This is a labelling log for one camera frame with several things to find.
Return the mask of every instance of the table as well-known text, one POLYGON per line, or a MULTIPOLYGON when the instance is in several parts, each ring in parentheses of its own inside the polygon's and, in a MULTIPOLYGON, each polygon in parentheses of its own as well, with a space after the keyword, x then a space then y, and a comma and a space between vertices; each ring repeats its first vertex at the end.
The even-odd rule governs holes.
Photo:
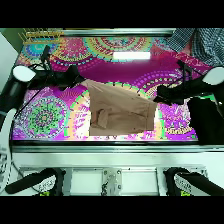
MULTIPOLYGON (((156 88, 182 76, 177 61, 206 72, 211 67, 181 52, 172 51, 164 37, 62 37, 60 44, 50 44, 51 64, 55 71, 78 66, 88 79, 139 92, 143 97, 156 96, 156 88), (113 52, 150 52, 149 60, 115 60, 113 52)), ((45 45, 24 46, 16 64, 39 63, 45 45)), ((198 74, 193 72, 193 79, 198 74)), ((27 91, 26 103, 36 91, 27 91)), ((190 114, 183 106, 158 104, 154 131, 125 136, 89 136, 88 90, 82 86, 60 91, 45 88, 24 109, 15 122, 13 140, 50 141, 196 141, 189 127, 190 114)))

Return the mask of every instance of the wall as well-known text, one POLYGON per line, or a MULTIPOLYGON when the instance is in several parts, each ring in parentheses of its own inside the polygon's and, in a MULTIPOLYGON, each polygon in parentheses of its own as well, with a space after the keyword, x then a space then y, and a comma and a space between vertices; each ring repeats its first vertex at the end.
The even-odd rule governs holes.
POLYGON ((12 45, 0 33, 0 92, 2 92, 17 56, 18 52, 16 52, 12 45))

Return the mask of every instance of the brown garment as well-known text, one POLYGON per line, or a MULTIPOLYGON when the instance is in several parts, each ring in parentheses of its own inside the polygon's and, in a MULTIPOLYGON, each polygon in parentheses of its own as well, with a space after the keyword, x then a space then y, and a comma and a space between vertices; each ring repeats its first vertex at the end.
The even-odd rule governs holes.
POLYGON ((89 90, 90 136, 137 134, 154 129, 157 103, 121 87, 86 80, 89 90))

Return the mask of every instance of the brown cloth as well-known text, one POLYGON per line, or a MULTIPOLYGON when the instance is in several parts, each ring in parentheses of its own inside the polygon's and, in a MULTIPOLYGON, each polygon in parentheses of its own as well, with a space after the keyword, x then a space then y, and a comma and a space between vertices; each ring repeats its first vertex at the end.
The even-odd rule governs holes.
POLYGON ((154 129, 157 103, 121 87, 86 80, 89 90, 90 136, 138 134, 154 129))

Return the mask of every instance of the checkered fabric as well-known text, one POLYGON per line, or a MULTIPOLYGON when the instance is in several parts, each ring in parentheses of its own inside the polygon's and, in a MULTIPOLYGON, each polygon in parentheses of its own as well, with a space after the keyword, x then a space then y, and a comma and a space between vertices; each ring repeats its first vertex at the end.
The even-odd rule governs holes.
POLYGON ((167 43, 180 52, 192 35, 192 56, 214 67, 224 66, 224 28, 177 28, 167 43))

